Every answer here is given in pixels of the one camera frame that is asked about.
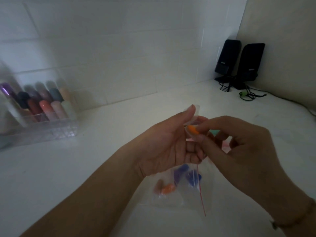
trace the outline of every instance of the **white wall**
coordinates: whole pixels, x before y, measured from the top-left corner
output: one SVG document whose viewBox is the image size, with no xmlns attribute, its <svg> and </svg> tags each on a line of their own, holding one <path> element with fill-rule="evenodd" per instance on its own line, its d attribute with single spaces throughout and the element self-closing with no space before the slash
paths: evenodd
<svg viewBox="0 0 316 237">
<path fill-rule="evenodd" d="M 85 110 L 213 78 L 247 0 L 0 1 L 2 78 L 66 83 Z"/>
<path fill-rule="evenodd" d="M 238 33 L 265 42 L 255 86 L 316 110 L 316 0 L 248 0 Z"/>
</svg>

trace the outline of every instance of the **orange press-on nail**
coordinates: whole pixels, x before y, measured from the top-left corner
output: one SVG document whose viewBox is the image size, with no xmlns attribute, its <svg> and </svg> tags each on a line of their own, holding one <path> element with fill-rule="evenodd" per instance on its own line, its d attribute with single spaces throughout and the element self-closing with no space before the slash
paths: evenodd
<svg viewBox="0 0 316 237">
<path fill-rule="evenodd" d="M 199 134 L 200 134 L 200 133 L 195 129 L 195 127 L 192 126 L 192 125 L 188 125 L 187 128 L 188 128 L 188 131 L 189 131 L 190 133 L 192 133 L 192 134 L 195 134 L 195 135 L 199 135 Z"/>
<path fill-rule="evenodd" d="M 169 194 L 169 193 L 171 193 L 171 192 L 173 192 L 175 190 L 176 190 L 176 187 L 175 187 L 174 184 L 168 184 L 168 185 L 166 185 L 165 187 L 162 188 L 161 194 L 162 195 L 167 195 L 167 194 Z"/>
</svg>

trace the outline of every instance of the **white desk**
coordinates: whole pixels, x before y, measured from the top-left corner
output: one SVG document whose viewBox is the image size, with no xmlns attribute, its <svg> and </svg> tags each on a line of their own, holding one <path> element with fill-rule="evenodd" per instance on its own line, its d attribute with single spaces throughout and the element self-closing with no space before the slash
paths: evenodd
<svg viewBox="0 0 316 237">
<path fill-rule="evenodd" d="M 76 137 L 0 152 L 0 235 L 18 236 L 71 194 L 120 146 L 190 104 L 208 118 L 231 115 L 268 127 L 286 172 L 316 197 L 315 119 L 268 95 L 253 102 L 215 81 L 85 111 Z M 113 236 L 282 236 L 270 217 L 216 170 L 212 212 L 203 225 L 192 211 L 169 213 L 131 202 Z"/>
</svg>

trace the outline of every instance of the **left hand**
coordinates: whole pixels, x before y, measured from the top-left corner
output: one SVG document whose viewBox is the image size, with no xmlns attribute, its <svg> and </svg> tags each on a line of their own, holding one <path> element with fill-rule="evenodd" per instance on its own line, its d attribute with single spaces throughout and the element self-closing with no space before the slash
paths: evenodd
<svg viewBox="0 0 316 237">
<path fill-rule="evenodd" d="M 136 170 L 142 178 L 184 163 L 202 162 L 205 154 L 200 144 L 186 141 L 190 137 L 184 129 L 184 124 L 192 119 L 194 113 L 195 106 L 191 105 L 186 111 L 152 126 L 129 143 L 139 153 Z M 200 122 L 206 120 L 198 117 Z"/>
</svg>

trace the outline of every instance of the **clear acrylic organizer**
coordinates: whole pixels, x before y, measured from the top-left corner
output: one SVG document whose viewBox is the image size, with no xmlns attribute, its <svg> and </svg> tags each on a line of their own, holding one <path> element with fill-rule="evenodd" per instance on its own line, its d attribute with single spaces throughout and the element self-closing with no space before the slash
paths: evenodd
<svg viewBox="0 0 316 237">
<path fill-rule="evenodd" d="M 3 125 L 7 125 L 8 131 L 0 137 L 8 147 L 14 147 L 76 136 L 79 123 L 77 117 L 48 120 L 45 114 L 40 114 L 20 118 L 10 116 L 9 121 L 0 119 L 0 126 Z"/>
</svg>

